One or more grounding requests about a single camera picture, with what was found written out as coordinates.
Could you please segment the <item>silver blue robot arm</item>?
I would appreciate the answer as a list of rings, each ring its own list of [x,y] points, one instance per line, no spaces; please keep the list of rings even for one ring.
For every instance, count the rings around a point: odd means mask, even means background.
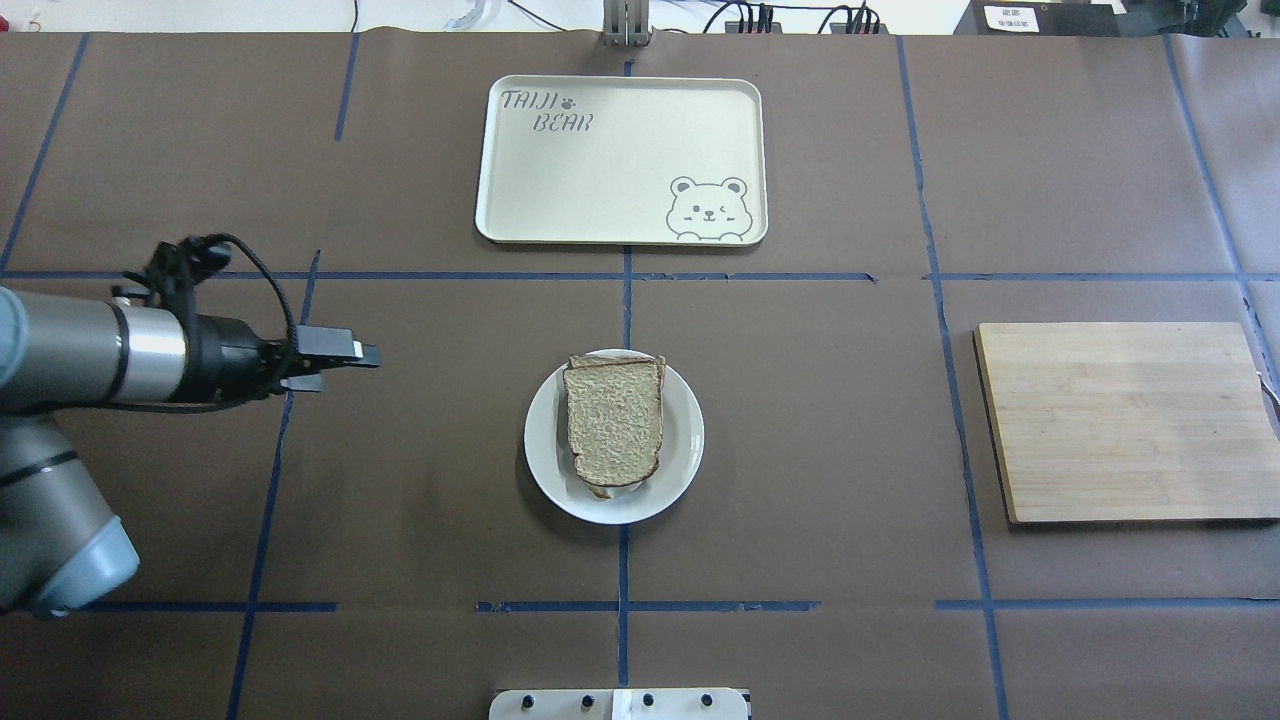
[[[379,348],[344,328],[294,325],[264,340],[247,323],[178,301],[3,291],[3,610],[61,618],[128,582],[140,556],[54,413],[218,410],[321,373],[376,368]]]

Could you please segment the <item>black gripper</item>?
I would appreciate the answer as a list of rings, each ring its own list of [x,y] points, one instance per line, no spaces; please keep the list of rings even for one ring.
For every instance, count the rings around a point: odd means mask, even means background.
[[[314,366],[379,368],[380,350],[351,329],[285,322],[282,340],[264,340],[239,319],[196,314],[183,324],[186,404],[234,404],[284,391],[319,393],[321,374],[285,377],[298,357]]]

